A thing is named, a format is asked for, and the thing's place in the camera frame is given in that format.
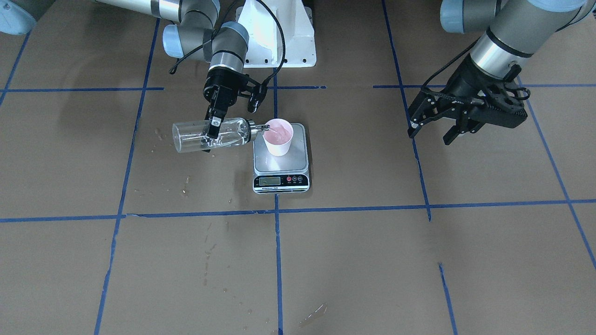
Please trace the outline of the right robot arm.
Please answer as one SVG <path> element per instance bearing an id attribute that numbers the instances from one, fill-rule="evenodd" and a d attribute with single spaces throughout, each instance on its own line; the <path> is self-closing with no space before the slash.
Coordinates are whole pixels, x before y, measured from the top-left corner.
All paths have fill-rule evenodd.
<path id="1" fill-rule="evenodd" d="M 143 106 L 163 95 L 145 79 L 158 52 L 157 20 L 87 0 L 58 0 L 24 35 L 1 34 L 1 58 L 21 40 L 5 70 L 1 149 L 120 148 Z"/>

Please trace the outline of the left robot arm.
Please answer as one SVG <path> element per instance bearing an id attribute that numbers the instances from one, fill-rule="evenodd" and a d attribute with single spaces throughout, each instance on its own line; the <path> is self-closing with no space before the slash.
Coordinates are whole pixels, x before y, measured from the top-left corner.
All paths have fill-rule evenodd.
<path id="1" fill-rule="evenodd" d="M 455 124 L 443 136 L 446 145 L 485 124 L 515 128 L 527 119 L 530 90 L 515 83 L 528 60 L 556 32 L 574 25 L 595 9 L 593 0 L 444 0 L 443 30 L 482 32 L 457 60 L 460 65 L 445 87 L 434 91 L 424 82 L 408 108 L 409 138 L 424 125 L 442 119 Z"/>

